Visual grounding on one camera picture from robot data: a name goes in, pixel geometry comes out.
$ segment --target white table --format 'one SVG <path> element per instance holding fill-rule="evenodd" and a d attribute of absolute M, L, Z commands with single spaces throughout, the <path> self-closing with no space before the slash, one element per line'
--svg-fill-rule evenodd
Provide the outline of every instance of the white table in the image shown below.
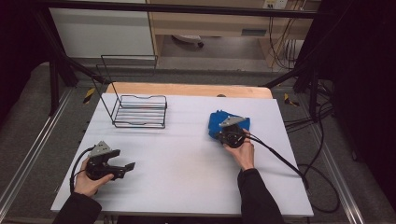
<path fill-rule="evenodd" d="M 114 93 L 103 94 L 106 104 Z M 251 118 L 250 131 L 296 165 L 276 100 L 166 95 L 166 128 L 124 129 L 111 124 L 100 102 L 78 149 L 104 140 L 120 155 L 111 165 L 136 162 L 123 179 L 111 181 L 94 196 L 103 211 L 118 215 L 238 216 L 239 167 L 208 135 L 210 113 L 224 110 Z M 255 143 L 255 166 L 284 217 L 311 217 L 301 178 L 269 150 Z M 69 196 L 67 173 L 51 207 L 59 211 Z"/>

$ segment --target white cabinet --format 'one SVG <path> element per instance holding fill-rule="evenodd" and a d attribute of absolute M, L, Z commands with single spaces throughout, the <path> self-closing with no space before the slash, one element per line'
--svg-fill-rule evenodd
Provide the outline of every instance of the white cabinet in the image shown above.
<path fill-rule="evenodd" d="M 144 0 L 111 2 L 145 3 Z M 50 12 L 69 57 L 154 54 L 147 12 L 63 8 L 52 8 Z"/>

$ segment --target power outlet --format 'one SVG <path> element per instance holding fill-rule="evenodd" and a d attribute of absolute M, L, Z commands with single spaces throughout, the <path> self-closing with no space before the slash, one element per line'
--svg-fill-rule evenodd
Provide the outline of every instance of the power outlet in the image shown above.
<path fill-rule="evenodd" d="M 276 0 L 274 4 L 274 9 L 285 9 L 288 0 Z"/>
<path fill-rule="evenodd" d="M 275 8 L 276 0 L 265 0 L 262 8 Z"/>

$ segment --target floor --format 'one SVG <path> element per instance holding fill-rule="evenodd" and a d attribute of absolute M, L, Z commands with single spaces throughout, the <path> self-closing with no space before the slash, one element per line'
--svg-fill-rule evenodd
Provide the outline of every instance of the floor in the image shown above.
<path fill-rule="evenodd" d="M 170 36 L 166 37 L 158 73 L 155 76 L 133 77 L 133 81 L 257 86 L 287 72 L 286 69 L 269 68 L 266 65 L 256 39 L 203 37 L 203 41 L 205 46 L 200 49 Z M 56 189 L 64 180 L 64 174 L 78 149 L 78 141 L 83 138 L 99 100 L 95 94 L 88 104 L 82 103 L 92 82 L 83 75 L 78 77 L 80 82 L 77 87 L 62 87 L 64 96 L 68 96 L 64 101 L 63 113 L 56 120 L 49 121 L 48 67 L 37 67 L 21 99 L 1 127 L 0 165 L 7 167 L 0 172 L 0 190 L 3 192 L 0 217 L 5 218 L 3 223 L 51 223 L 55 217 L 50 206 L 56 196 Z M 284 120 L 307 117 L 304 109 L 307 94 L 294 93 L 294 81 L 292 78 L 272 89 Z M 285 93 L 295 104 L 285 104 Z M 319 96 L 320 103 L 326 101 L 327 96 Z M 42 134 L 42 128 L 51 121 L 54 121 L 54 125 L 48 128 L 48 137 L 41 144 L 37 143 L 35 140 Z M 289 130 L 297 162 L 308 163 L 317 152 L 317 127 L 318 125 L 311 125 L 296 132 Z M 323 120 L 323 127 L 325 146 L 346 181 L 353 203 L 359 208 L 361 220 L 351 220 L 347 216 L 346 205 L 341 204 L 340 208 L 330 214 L 314 210 L 315 216 L 311 218 L 311 223 L 396 223 L 394 210 L 367 166 L 352 160 L 351 150 L 337 119 L 327 117 Z M 35 155 L 31 150 L 34 147 L 38 148 Z M 35 159 L 27 162 L 25 157 L 29 154 Z M 25 175 L 14 176 L 19 174 L 21 164 L 29 164 L 22 167 L 26 168 Z M 321 156 L 315 166 L 325 176 L 332 178 L 325 156 Z M 308 179 L 312 182 L 311 202 L 320 208 L 333 208 L 336 204 L 335 195 L 323 178 L 312 172 Z M 19 183 L 19 187 L 10 188 L 10 183 Z M 306 220 L 292 219 L 288 222 L 306 223 Z"/>

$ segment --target gray floor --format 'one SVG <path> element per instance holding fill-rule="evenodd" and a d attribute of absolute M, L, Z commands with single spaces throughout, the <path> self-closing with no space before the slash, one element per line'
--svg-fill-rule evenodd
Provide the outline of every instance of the gray floor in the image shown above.
<path fill-rule="evenodd" d="M 167 37 L 158 67 L 159 72 L 153 77 L 133 77 L 133 81 L 257 86 L 285 72 L 279 72 L 279 69 L 274 71 L 266 66 L 255 39 L 205 37 L 204 41 L 205 46 L 198 49 L 194 45 L 180 43 Z M 56 196 L 55 190 L 64 180 L 64 175 L 78 149 L 78 141 L 82 139 L 98 102 L 98 95 L 95 94 L 87 105 L 82 103 L 92 84 L 83 75 L 79 78 L 81 81 L 78 87 L 63 89 L 71 91 L 70 100 L 21 186 L 19 194 L 9 207 L 7 220 L 24 217 L 45 223 L 45 220 L 50 221 L 55 217 L 50 211 Z M 288 93 L 293 101 L 305 97 L 305 94 L 298 97 L 293 93 L 293 82 L 291 79 L 272 89 L 284 120 L 306 117 L 301 106 L 286 105 L 283 102 L 284 93 Z M 49 111 L 49 72 L 48 67 L 41 66 L 33 72 L 21 99 L 14 105 L 0 130 L 2 192 L 6 190 L 39 135 Z M 367 166 L 351 159 L 351 151 L 337 119 L 327 117 L 323 124 L 326 144 L 332 150 L 365 223 L 396 223 L 395 212 Z M 297 162 L 310 162 L 317 150 L 312 129 L 307 127 L 290 133 L 289 138 Z M 321 158 L 315 166 L 327 174 Z M 335 199 L 329 186 L 315 173 L 309 173 L 308 180 L 311 186 L 311 202 L 319 207 L 331 208 Z M 314 212 L 312 223 L 349 223 L 343 206 L 332 214 L 316 210 Z M 304 220 L 293 222 L 304 223 Z"/>

